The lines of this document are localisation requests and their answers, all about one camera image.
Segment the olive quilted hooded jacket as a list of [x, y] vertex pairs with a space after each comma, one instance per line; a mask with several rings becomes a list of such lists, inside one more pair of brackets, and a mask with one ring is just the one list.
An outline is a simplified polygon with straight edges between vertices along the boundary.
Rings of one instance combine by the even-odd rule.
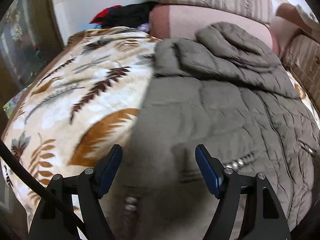
[[159, 42], [120, 169], [105, 197], [116, 239], [201, 239], [217, 199], [195, 160], [203, 144], [238, 173], [264, 173], [289, 229], [319, 193], [319, 127], [279, 57], [237, 25]]

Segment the dark clothes pile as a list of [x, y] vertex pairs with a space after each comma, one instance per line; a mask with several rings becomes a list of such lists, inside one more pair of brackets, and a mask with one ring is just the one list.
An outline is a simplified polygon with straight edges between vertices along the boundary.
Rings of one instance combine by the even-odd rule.
[[127, 6], [115, 5], [99, 12], [90, 24], [100, 24], [102, 28], [137, 28], [149, 22], [149, 14], [157, 4], [158, 2], [148, 1]]

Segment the leaf-patterned cream blanket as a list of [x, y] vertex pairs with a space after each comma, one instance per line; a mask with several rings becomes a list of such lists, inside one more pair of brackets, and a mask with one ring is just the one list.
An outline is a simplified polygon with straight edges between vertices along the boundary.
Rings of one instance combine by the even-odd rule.
[[129, 27], [87, 30], [27, 92], [4, 135], [14, 158], [42, 186], [54, 174], [80, 174], [122, 146], [125, 163], [104, 215], [117, 230], [124, 212], [120, 184], [136, 181], [129, 166], [161, 133], [148, 111], [159, 40]]

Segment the striped floral side cushion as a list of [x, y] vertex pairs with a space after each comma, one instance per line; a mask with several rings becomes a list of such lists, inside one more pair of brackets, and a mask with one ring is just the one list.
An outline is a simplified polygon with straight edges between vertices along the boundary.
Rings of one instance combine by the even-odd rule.
[[296, 36], [283, 56], [283, 64], [319, 109], [319, 43], [305, 35]]

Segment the light blue cloth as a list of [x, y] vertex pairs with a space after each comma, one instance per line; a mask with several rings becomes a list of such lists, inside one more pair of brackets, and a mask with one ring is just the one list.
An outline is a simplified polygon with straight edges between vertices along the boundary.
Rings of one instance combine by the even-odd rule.
[[86, 29], [101, 29], [101, 24], [97, 24], [97, 23], [87, 24]]

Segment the pink corner pillow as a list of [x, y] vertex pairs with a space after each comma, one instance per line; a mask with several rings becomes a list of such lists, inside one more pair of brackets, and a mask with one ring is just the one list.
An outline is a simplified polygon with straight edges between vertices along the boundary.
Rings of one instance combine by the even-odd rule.
[[296, 6], [283, 3], [277, 7], [276, 15], [268, 27], [273, 42], [273, 51], [283, 58], [293, 39], [305, 35], [319, 42], [319, 31], [312, 30], [300, 17]]

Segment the cream fringed cloth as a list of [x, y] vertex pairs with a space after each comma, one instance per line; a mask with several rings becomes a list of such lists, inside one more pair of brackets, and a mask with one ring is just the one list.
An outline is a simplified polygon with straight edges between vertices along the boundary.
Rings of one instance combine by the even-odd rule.
[[307, 13], [306, 11], [303, 10], [303, 8], [299, 4], [296, 5], [296, 9], [297, 9], [300, 17], [302, 18], [303, 22], [308, 27], [310, 27], [312, 30], [319, 31], [319, 28], [320, 28], [319, 22], [312, 12]]

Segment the pink bolster pillow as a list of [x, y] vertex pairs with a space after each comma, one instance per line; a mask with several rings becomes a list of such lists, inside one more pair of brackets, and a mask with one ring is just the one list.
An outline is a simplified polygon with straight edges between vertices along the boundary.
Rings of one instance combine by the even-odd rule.
[[210, 24], [229, 22], [262, 40], [278, 55], [278, 42], [267, 25], [222, 10], [191, 5], [157, 5], [150, 12], [150, 35], [159, 38], [195, 39], [195, 32]]

